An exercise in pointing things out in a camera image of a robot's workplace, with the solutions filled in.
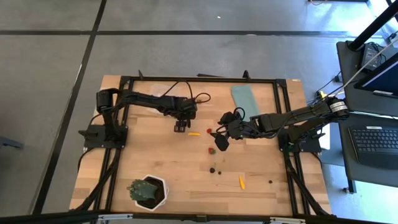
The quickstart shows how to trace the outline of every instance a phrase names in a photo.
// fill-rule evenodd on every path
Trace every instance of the wooden tabletop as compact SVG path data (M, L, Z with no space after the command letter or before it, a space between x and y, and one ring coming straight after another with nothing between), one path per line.
M106 75L101 89L118 88L120 76ZM156 95L164 93L174 82L134 82L133 90ZM130 106L129 132L122 151L111 210L114 212L147 212L135 206L126 189L134 179L152 174L165 179L170 187L166 204L156 213L191 213L214 215L291 215L287 177L277 139L229 140L227 151L208 153L216 148L214 138L206 133L216 129L223 113L235 109L231 87L244 83L191 82L193 95L207 92L211 100L198 105L197 117L186 133L173 132L175 119L150 108ZM275 113L271 84L252 83L252 92L261 113ZM300 80L287 80L292 110L305 106ZM279 90L285 112L282 90ZM179 83L168 95L189 96L186 84ZM101 117L94 124L101 124ZM201 136L189 136L188 132ZM94 149L82 160L70 208L79 206L98 182L104 149ZM301 153L305 185L317 202L330 211L328 196L319 161ZM211 174L210 167L216 172ZM242 176L246 189L239 186ZM302 212L300 191L296 188L298 209ZM104 188L104 208L108 186Z

